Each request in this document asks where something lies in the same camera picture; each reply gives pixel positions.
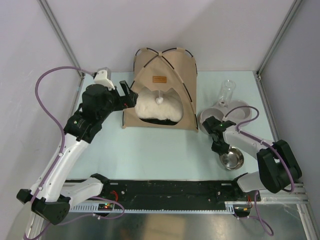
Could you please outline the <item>black tent pole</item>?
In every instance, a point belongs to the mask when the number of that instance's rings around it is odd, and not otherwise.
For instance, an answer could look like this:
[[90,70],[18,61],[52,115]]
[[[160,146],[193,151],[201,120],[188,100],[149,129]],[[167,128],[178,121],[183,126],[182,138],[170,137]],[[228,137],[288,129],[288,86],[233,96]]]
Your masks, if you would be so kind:
[[134,56],[134,76],[137,76],[143,68],[157,60],[160,60],[165,66],[177,71],[179,74],[186,71],[198,74],[196,59],[189,50],[181,47],[172,47],[159,51],[145,47],[140,48]]
[[133,61],[136,106],[122,114],[122,127],[154,127],[198,131],[196,116],[198,69],[184,48],[139,49]]

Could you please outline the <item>clear plastic water bottle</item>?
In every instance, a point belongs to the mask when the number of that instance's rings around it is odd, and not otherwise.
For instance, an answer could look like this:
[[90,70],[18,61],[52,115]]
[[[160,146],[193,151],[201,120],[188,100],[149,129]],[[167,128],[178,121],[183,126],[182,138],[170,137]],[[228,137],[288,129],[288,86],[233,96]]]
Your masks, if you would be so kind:
[[233,92],[235,89],[236,83],[234,81],[226,79],[222,82],[218,94],[218,105],[220,107],[226,107],[231,102]]

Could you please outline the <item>white fluffy cushion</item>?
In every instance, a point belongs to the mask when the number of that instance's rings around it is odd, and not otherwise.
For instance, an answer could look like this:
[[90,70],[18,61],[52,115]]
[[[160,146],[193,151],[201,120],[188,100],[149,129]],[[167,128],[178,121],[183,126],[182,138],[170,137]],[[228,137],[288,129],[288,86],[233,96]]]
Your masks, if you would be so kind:
[[[162,104],[156,103],[158,97],[163,97]],[[183,117],[184,108],[180,96],[173,88],[163,92],[151,91],[144,87],[138,94],[135,113],[140,119],[179,122]]]

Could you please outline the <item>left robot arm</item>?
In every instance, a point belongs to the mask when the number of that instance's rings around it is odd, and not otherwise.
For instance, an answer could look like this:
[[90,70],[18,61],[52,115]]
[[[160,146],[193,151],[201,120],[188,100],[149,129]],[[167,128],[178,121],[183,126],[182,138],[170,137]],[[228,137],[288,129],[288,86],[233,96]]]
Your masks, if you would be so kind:
[[30,203],[31,211],[52,225],[60,224],[72,207],[94,197],[104,200],[111,194],[111,187],[106,184],[108,179],[98,173],[69,189],[63,185],[78,158],[102,129],[106,118],[112,112],[136,106],[138,94],[126,81],[121,81],[120,85],[123,96],[116,87],[101,84],[86,87],[81,104],[62,130],[57,155],[30,189],[20,189],[17,193],[20,202]]

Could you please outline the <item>beige pet tent fabric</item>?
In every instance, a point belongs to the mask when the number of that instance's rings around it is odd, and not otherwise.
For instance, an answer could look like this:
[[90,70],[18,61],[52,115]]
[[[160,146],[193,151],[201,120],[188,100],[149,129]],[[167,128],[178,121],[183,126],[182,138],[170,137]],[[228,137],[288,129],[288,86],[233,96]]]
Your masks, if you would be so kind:
[[152,62],[143,68],[138,75],[134,75],[130,89],[139,94],[143,88],[150,91],[167,92],[174,89],[183,105],[183,117],[176,124],[167,124],[167,120],[145,120],[137,116],[133,108],[127,108],[122,114],[122,128],[126,127],[147,127],[147,128],[168,128],[190,131],[199,131],[197,121],[197,74],[187,70],[178,73],[169,68],[160,60]]

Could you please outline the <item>stainless steel pet bowl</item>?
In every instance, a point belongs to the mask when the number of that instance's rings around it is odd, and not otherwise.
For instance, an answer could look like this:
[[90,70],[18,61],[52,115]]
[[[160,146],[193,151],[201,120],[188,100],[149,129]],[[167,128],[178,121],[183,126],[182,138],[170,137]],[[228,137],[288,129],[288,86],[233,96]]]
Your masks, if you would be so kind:
[[221,154],[219,160],[227,170],[238,170],[245,162],[243,153],[234,146],[230,146],[227,153]]

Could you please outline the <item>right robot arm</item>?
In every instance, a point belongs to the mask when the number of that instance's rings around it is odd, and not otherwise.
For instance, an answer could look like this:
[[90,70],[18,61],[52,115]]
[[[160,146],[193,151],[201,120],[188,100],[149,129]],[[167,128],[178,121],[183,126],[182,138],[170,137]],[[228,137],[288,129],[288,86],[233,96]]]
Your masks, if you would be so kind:
[[220,121],[214,116],[202,123],[212,138],[211,150],[220,156],[232,147],[244,151],[257,160],[258,171],[235,178],[231,187],[232,197],[243,200],[251,191],[268,190],[293,192],[295,181],[302,177],[302,170],[290,145],[284,140],[269,141],[245,132],[230,121]]

